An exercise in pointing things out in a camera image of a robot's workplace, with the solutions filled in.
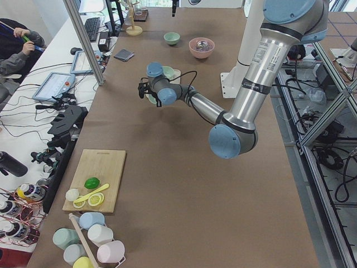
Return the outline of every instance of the brown table surface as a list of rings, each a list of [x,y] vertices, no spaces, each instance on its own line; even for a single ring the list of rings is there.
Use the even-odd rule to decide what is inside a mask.
[[[83,149],[111,149],[127,151],[115,212],[106,216],[126,247],[122,267],[318,267],[270,99],[256,120],[257,147],[222,160],[209,148],[211,126],[195,111],[184,103],[156,108],[138,96],[147,64],[159,61],[182,73],[197,70],[196,89],[230,109],[220,73],[235,65],[243,10],[179,8],[172,18],[169,8],[150,8],[137,24],[141,35],[120,34],[114,53],[126,48],[135,56],[111,58],[28,266],[67,267],[52,243],[58,228],[71,228],[65,192]],[[170,31],[181,35],[176,46],[163,40]],[[206,60],[188,50],[199,36],[216,44]]]

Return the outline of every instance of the yellow spoon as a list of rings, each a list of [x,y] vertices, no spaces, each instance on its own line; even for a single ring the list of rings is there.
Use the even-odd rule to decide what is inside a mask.
[[[100,192],[100,191],[103,191],[103,190],[106,190],[106,188],[109,188],[109,183],[106,183],[104,185],[102,185],[101,187],[99,187],[97,190],[94,190],[93,192],[90,192],[89,194],[86,194],[80,198],[77,198],[76,200],[73,201],[73,203],[78,203],[78,202],[82,202],[82,201],[85,201],[87,200],[92,194],[95,194],[97,192]]]

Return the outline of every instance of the silver robot arm segment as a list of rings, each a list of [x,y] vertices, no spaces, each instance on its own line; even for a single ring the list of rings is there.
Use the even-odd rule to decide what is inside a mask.
[[[162,66],[147,67],[147,89],[163,105],[180,99],[214,124],[209,134],[212,151],[229,159],[250,151],[257,144],[254,120],[291,46],[322,40],[327,31],[328,0],[266,0],[262,38],[229,112],[188,85],[171,84]]]

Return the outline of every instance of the wooden mug tree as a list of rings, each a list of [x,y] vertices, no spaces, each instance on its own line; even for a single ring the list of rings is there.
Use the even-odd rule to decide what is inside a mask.
[[[134,15],[135,15],[134,6],[136,4],[139,4],[139,2],[136,1],[135,3],[133,3],[132,0],[126,0],[125,2],[120,1],[120,3],[122,3],[124,6],[128,7],[128,9],[129,9],[128,16],[129,16],[129,19],[130,19],[130,22],[131,22],[131,26],[126,28],[127,34],[128,35],[133,35],[133,36],[141,34],[143,32],[142,27],[136,26],[134,24]]]

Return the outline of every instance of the gray sweater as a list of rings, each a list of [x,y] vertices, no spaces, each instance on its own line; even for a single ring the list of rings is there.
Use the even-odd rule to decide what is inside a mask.
[[[45,45],[44,39],[38,34],[38,32],[30,30],[30,34],[27,37],[39,47],[43,47]],[[28,56],[20,51],[17,54],[12,54],[10,58],[6,60],[0,59],[0,75],[14,74],[21,70],[26,63],[27,58]]]

